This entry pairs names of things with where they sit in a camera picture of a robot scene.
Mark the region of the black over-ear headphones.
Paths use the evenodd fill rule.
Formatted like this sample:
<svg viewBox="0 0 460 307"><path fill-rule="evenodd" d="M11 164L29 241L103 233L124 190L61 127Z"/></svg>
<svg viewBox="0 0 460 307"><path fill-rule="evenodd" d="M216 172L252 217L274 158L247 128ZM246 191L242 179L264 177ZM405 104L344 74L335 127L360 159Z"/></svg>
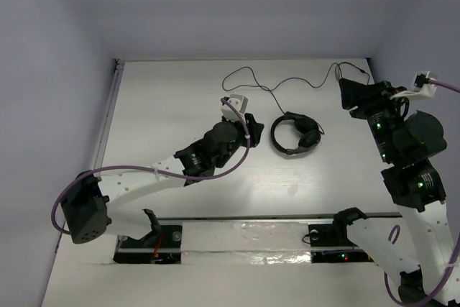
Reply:
<svg viewBox="0 0 460 307"><path fill-rule="evenodd" d="M276 130L280 124L289 123L297 136L296 147L284 147L276 138ZM313 118L304 114L286 111L276 118L270 127L270 141L275 150L287 156L302 155L312 151L320 143L325 134L323 127Z"/></svg>

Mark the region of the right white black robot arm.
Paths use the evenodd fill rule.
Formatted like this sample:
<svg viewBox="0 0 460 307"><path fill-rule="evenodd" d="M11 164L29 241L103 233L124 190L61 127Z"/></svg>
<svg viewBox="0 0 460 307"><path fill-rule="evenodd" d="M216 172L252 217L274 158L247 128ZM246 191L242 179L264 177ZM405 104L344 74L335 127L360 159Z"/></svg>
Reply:
<svg viewBox="0 0 460 307"><path fill-rule="evenodd" d="M447 147L443 127L431 114L408 111L410 100L433 97L437 86L430 73L417 74L413 90L387 81L367 85L339 80L343 108L367 121L387 164L383 181L405 220L417 257L400 253L356 208L335 214L331 233L339 244L352 243L374 260L385 282L396 284L393 301L399 306L459 304L459 240L451 235L446 192L430 161Z"/></svg>

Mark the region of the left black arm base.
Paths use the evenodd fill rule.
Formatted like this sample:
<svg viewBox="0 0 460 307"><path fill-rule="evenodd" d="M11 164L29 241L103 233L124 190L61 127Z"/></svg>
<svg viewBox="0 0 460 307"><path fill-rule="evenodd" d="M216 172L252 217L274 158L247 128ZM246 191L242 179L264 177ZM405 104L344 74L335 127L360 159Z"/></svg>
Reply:
<svg viewBox="0 0 460 307"><path fill-rule="evenodd" d="M183 227L171 224L162 225L161 228L161 233L142 239L119 237L113 261L130 265L180 264Z"/></svg>

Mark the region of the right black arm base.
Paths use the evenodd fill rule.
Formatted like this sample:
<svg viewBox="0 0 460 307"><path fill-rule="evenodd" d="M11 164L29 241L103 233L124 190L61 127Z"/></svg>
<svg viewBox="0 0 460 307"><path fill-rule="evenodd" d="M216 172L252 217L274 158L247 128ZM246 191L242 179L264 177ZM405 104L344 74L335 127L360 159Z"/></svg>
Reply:
<svg viewBox="0 0 460 307"><path fill-rule="evenodd" d="M348 239L341 239L332 224L310 224L302 242L310 246L313 264L373 262L373 259Z"/></svg>

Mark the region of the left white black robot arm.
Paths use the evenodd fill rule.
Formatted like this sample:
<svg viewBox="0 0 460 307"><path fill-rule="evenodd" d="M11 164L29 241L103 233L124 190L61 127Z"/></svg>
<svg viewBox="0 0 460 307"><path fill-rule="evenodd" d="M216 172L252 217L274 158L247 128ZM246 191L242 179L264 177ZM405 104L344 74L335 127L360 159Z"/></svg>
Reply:
<svg viewBox="0 0 460 307"><path fill-rule="evenodd" d="M57 197L52 225L75 244L103 234L154 244L160 225L152 207L127 204L175 188L224 178L261 141L264 124L250 113L223 116L201 139L153 165L112 165L79 173Z"/></svg>

